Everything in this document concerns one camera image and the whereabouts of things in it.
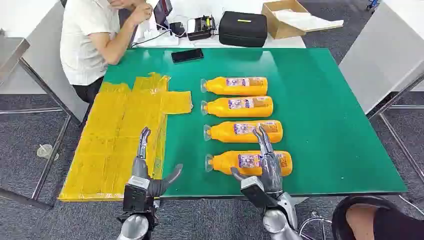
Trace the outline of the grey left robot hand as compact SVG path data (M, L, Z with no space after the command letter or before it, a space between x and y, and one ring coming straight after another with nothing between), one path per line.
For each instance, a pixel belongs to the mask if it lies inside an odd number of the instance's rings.
M146 126L139 136L139 145L133 160L131 176L128 184L134 188L136 193L144 194L146 197L160 197L168 187L181 175L183 164L177 164L172 173L164 179L152 179L148 174L146 162L148 137L151 130Z

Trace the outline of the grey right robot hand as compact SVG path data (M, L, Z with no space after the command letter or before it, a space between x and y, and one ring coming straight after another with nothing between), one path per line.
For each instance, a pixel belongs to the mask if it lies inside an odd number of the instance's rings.
M274 153L270 138L263 127L256 127L252 132L260 146L262 173L260 176L245 176L236 167L231 167L231 174L240 182L241 191L260 191L276 199L283 193L280 160Z

